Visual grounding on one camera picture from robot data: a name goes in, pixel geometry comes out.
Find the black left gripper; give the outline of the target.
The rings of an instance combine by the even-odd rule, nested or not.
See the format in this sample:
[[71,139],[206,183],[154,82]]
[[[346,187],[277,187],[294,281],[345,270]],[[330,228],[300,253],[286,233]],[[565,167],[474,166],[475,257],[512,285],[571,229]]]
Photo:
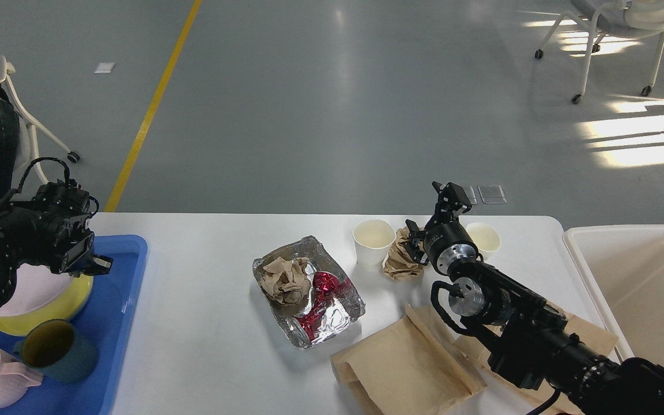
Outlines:
[[108,275],[114,259],[105,255],[94,255],[93,231],[79,235],[50,247],[50,273],[73,275]]

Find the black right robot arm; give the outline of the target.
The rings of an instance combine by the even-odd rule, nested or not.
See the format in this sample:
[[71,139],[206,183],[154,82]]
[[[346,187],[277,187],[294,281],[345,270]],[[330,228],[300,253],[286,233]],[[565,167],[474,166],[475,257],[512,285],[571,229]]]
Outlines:
[[423,229],[406,221],[406,252],[448,278],[432,284],[432,307],[448,328],[485,346],[491,371],[517,388],[552,386],[534,414],[561,395],[585,414],[664,414],[664,367],[638,357],[617,364],[568,334],[563,312],[483,261],[459,221],[471,210],[463,187],[432,186],[434,213]]

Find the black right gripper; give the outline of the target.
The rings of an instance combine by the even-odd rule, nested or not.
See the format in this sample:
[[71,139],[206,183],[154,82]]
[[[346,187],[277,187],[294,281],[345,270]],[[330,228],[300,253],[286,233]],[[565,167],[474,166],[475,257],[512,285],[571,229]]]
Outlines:
[[459,215],[472,209],[472,204],[462,186],[453,182],[432,182],[432,186],[438,198],[431,224],[421,229],[415,221],[406,220],[409,236],[404,239],[404,249],[411,262],[426,266],[429,259],[436,273],[447,276],[454,263],[474,262],[478,258],[476,244],[458,221]]

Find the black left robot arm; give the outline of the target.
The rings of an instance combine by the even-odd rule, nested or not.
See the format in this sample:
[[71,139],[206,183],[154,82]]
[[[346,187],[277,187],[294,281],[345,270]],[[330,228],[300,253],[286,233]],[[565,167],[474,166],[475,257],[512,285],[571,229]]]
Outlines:
[[112,268],[111,257],[95,252],[89,227],[99,202],[71,177],[66,162],[63,179],[42,184],[30,200],[13,199],[41,162],[44,157],[32,160],[18,186],[0,197],[0,308],[15,294],[17,270],[25,263],[70,276],[107,275]]

